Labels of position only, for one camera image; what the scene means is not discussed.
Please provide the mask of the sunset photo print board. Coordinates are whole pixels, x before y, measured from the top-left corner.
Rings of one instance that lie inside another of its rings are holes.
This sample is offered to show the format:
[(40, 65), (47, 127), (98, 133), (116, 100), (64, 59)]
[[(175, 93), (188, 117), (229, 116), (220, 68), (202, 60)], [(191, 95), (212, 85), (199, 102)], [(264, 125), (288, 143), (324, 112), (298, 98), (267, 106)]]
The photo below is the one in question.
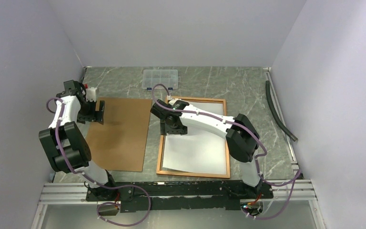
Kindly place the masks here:
[(167, 135), (162, 170), (227, 175), (225, 140), (207, 131), (188, 127), (186, 135)]

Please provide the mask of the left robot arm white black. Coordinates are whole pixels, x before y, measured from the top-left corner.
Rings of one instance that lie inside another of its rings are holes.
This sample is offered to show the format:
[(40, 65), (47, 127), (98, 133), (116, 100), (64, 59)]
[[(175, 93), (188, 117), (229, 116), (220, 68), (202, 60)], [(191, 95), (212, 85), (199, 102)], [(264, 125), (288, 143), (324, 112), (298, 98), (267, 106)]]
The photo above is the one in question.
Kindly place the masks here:
[(64, 82), (64, 91), (48, 101), (56, 110), (49, 127), (39, 132), (39, 140), (50, 166), (56, 172), (72, 173), (97, 189), (103, 199), (117, 195), (110, 173), (92, 160), (91, 150), (78, 124), (104, 123), (105, 102), (98, 100), (99, 88), (75, 80)]

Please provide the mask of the brown backing board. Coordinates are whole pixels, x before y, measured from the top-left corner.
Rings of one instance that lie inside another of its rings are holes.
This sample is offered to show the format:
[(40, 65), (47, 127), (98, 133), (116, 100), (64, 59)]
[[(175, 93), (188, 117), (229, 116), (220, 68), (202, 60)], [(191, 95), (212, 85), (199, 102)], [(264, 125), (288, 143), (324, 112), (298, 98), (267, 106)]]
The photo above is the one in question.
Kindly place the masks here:
[(150, 121), (150, 99), (101, 98), (103, 124), (91, 123), (86, 141), (92, 160), (111, 171), (141, 172)]

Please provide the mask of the wooden picture frame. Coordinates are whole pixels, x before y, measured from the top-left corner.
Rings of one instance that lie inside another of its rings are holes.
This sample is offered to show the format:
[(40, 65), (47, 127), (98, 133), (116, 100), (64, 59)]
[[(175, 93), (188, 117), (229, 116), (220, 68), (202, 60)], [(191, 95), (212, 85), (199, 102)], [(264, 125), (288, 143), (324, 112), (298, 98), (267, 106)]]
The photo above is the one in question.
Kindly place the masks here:
[(228, 121), (224, 99), (172, 97), (170, 121), (161, 121), (158, 175), (230, 178), (226, 143)]

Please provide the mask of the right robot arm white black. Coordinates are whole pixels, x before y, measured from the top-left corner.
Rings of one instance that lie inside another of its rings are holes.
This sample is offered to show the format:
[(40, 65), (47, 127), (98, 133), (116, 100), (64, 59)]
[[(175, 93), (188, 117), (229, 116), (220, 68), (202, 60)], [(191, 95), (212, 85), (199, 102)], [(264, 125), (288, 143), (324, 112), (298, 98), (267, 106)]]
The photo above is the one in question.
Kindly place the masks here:
[(257, 131), (249, 119), (225, 116), (224, 103), (157, 100), (151, 113), (160, 120), (161, 142), (158, 175), (230, 178), (230, 158), (241, 163), (243, 192), (249, 198), (260, 194), (261, 179), (254, 154)]

